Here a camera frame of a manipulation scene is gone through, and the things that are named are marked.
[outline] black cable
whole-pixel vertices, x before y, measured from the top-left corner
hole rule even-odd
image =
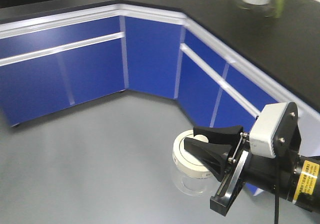
[[[274,224],[279,223],[279,197],[280,197],[280,169],[278,157],[275,158],[275,194],[274,194]]]

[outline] screw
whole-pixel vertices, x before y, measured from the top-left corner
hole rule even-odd
[[[234,164],[236,162],[235,159],[232,159],[232,157],[228,157],[228,163]]]
[[[247,138],[249,136],[249,133],[242,133],[243,138]]]
[[[282,144],[286,142],[286,141],[285,141],[285,138],[279,138],[279,141],[280,141]]]

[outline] blue cabinet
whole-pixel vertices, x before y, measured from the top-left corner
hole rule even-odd
[[[232,66],[229,67],[226,78],[227,82],[231,84],[233,88],[260,111],[262,111],[267,104],[277,103],[274,98]]]
[[[0,67],[0,106],[12,126],[70,106],[57,63],[49,55]]]
[[[219,89],[216,82],[183,54],[178,102],[196,125],[210,125]]]
[[[119,17],[110,17],[0,39],[0,58],[52,48],[120,32]]]
[[[65,66],[75,104],[125,89],[120,39],[57,55]]]
[[[225,91],[222,92],[221,100],[217,109],[214,127],[223,128],[241,125],[246,132],[251,130],[256,118],[247,112]]]
[[[174,98],[181,25],[125,18],[129,89]]]

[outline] gray floor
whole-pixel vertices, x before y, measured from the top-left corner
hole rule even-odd
[[[273,223],[271,194],[242,191],[224,218],[174,186],[172,143],[191,127],[173,101],[127,91],[13,129],[1,117],[0,223]],[[280,205],[280,223],[320,223]]]

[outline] cabinet drawer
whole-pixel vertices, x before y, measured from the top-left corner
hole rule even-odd
[[[219,56],[188,30],[185,33],[184,42],[211,68],[213,68],[219,75],[222,76],[226,61],[221,56]]]
[[[120,32],[118,16],[22,34],[0,39],[0,58],[52,48],[117,32]]]
[[[129,88],[174,98],[181,25],[125,18]]]
[[[246,78],[242,73],[232,66],[229,67],[226,76],[227,82],[234,87],[243,97],[245,97],[258,110],[262,111],[266,104],[277,103],[277,101],[264,92],[260,87]]]

